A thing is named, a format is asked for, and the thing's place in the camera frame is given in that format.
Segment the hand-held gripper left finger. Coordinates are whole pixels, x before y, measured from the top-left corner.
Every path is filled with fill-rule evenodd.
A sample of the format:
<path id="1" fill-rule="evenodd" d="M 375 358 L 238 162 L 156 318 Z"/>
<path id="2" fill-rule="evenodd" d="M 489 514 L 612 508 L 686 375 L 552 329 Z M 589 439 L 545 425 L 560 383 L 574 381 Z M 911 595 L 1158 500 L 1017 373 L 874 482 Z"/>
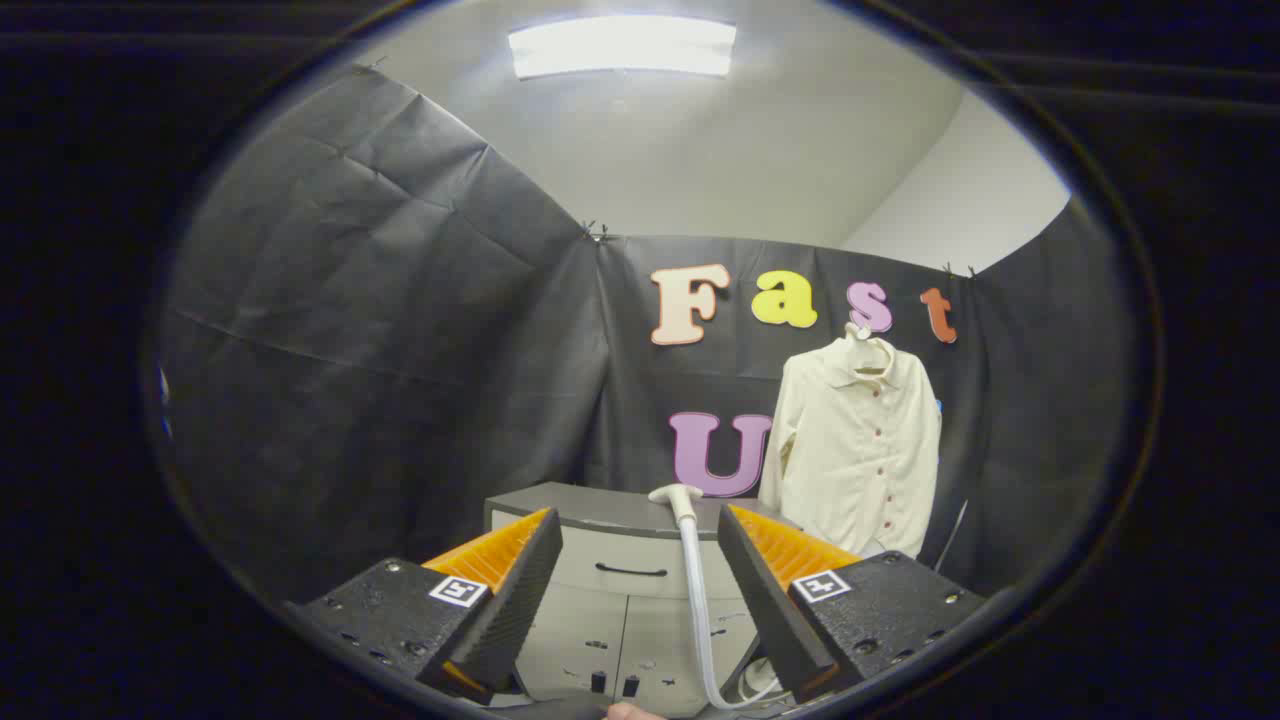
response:
<path id="1" fill-rule="evenodd" d="M 426 562 L 385 557 L 287 611 L 384 673 L 489 705 L 506 687 L 563 547 L 539 509 Z"/>

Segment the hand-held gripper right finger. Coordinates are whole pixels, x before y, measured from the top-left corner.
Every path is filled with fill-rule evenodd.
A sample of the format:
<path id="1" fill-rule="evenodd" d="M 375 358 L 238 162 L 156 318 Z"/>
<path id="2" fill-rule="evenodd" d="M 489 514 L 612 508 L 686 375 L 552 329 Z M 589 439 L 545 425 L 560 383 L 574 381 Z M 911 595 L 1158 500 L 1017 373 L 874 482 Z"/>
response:
<path id="1" fill-rule="evenodd" d="M 797 702 L 892 671 L 986 605 L 905 553 L 860 559 L 737 505 L 721 509 L 717 542 L 782 689 Z"/>

